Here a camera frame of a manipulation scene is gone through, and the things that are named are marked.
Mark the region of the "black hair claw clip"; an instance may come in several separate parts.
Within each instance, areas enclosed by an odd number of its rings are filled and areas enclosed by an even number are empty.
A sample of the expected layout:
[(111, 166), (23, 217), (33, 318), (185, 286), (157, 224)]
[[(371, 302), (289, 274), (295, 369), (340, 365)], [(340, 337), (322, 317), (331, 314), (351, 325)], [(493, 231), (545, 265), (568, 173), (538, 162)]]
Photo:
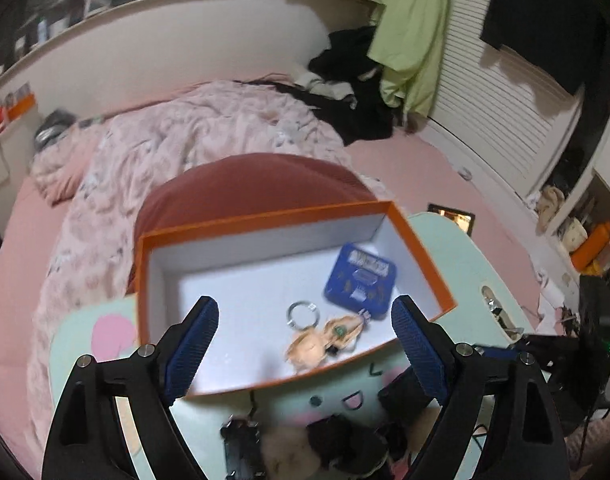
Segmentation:
[(224, 441), (226, 478), (265, 480), (267, 469), (262, 456), (262, 436), (258, 423), (246, 417), (231, 416), (221, 426)]

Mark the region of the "black lace scrunchie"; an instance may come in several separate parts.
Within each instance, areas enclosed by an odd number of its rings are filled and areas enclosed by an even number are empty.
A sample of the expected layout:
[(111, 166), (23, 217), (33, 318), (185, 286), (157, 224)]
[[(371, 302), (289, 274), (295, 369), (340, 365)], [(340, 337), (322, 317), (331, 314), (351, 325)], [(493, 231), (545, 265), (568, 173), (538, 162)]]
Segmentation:
[(343, 415), (306, 426), (307, 440), (324, 470), (351, 479), (393, 479), (389, 448), (375, 430)]

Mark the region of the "white fur pompom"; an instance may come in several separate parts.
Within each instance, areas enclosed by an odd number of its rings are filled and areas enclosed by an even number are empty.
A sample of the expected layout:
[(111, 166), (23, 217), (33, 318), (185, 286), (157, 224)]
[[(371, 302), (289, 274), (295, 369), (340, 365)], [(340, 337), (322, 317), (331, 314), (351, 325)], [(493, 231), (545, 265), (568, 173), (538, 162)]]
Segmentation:
[(321, 466), (320, 457), (308, 441), (305, 427), (277, 426), (262, 431), (261, 452), (271, 480), (303, 480)]

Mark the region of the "blue metal tin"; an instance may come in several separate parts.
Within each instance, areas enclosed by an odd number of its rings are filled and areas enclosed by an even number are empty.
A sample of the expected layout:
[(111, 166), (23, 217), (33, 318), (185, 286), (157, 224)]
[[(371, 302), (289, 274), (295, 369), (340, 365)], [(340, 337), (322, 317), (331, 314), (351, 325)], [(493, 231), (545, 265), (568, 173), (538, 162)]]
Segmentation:
[(326, 300), (363, 315), (384, 318), (390, 309), (397, 267), (354, 244), (345, 244), (337, 255), (323, 289)]

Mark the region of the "doll keychain with ring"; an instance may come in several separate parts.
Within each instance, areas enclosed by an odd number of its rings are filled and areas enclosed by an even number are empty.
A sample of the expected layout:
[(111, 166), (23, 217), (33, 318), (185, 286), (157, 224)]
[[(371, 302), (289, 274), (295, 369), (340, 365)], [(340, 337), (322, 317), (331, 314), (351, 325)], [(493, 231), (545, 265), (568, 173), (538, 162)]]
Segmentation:
[(319, 307), (310, 301), (290, 304), (285, 316), (294, 335), (284, 357), (296, 373), (315, 370), (329, 358), (352, 352), (370, 321), (369, 316), (350, 314), (322, 323)]

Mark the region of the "orange cardboard box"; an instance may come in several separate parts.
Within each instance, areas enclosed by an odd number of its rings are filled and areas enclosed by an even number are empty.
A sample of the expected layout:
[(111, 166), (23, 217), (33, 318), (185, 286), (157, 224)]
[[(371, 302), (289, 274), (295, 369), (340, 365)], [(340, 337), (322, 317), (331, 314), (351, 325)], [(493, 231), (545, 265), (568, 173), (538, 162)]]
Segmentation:
[(259, 389), (301, 376), (285, 358), (299, 326), (345, 315), (323, 294), (344, 245), (394, 263), (394, 296), (436, 320), (456, 301), (391, 202), (274, 211), (143, 235), (134, 258), (141, 342), (158, 341), (203, 297), (219, 309), (189, 396)]

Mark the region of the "orange bottle on shelf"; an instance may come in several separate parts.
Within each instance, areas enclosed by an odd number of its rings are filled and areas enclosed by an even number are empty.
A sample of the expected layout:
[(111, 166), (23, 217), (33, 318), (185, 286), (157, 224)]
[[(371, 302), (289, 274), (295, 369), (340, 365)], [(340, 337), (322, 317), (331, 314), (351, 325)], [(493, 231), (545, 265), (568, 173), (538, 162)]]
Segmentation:
[(610, 242), (610, 221), (599, 223), (587, 240), (572, 254), (572, 266), (583, 271)]

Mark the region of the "tablet on bed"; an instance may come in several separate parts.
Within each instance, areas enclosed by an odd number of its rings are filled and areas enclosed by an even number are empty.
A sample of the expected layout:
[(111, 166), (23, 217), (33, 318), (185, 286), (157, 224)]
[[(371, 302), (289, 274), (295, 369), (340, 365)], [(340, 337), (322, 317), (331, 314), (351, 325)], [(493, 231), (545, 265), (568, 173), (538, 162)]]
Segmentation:
[(448, 218), (456, 223), (459, 229), (464, 231), (468, 236), (472, 236), (474, 222), (476, 222), (476, 215), (472, 212), (433, 203), (427, 205), (427, 211)]

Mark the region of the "pink floral duvet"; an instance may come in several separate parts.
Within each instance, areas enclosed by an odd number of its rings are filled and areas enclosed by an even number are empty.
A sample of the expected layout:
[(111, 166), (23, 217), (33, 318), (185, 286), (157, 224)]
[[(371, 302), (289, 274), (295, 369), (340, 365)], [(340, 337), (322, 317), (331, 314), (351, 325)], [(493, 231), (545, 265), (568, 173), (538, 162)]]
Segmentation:
[(39, 153), (32, 178), (45, 200), (70, 203), (40, 288), (27, 372), (28, 440), (46, 443), (54, 411), (51, 341), (66, 315), (126, 294), (134, 271), (137, 215), (148, 194), (195, 167), (230, 156), (269, 153), (318, 159), (350, 177), (368, 198), (386, 187), (355, 171), (344, 143), (287, 87), (213, 81), (175, 99), (70, 128)]

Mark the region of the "white bedside drawer cabinet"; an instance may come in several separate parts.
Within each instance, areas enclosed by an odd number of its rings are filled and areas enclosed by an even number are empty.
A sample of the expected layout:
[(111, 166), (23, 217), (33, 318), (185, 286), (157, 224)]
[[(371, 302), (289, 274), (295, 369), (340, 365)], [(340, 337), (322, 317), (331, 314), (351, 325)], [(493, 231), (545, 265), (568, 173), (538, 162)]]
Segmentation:
[(35, 133), (41, 116), (35, 105), (0, 134), (0, 236), (4, 237), (16, 196), (35, 154)]

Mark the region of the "black clothes pile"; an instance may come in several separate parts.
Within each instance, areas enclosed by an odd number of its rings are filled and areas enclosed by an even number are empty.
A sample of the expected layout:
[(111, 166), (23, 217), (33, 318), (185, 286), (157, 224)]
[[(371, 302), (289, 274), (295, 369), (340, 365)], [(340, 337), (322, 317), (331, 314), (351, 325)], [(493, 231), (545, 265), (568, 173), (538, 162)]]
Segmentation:
[(390, 138), (394, 108), (381, 96), (382, 67), (368, 56), (373, 37), (373, 26), (338, 30), (328, 49), (293, 68), (288, 82), (258, 82), (306, 104), (346, 145)]

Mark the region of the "black hanging garment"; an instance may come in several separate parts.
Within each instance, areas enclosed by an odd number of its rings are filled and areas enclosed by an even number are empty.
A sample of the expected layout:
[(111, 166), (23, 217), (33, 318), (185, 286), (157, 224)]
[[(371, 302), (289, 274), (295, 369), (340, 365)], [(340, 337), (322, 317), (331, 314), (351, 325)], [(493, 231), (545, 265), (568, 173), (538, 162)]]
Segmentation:
[(610, 27), (590, 0), (490, 0), (480, 39), (516, 52), (571, 96), (610, 92)]

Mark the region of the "green hanging garment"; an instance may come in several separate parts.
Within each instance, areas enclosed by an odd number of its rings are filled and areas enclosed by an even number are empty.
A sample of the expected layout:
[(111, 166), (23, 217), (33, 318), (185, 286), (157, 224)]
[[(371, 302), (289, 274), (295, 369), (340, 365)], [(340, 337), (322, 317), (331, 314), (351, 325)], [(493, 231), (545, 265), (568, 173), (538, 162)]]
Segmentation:
[(368, 58), (382, 68), (380, 93), (390, 107), (422, 117), (434, 103), (450, 0), (377, 0)]

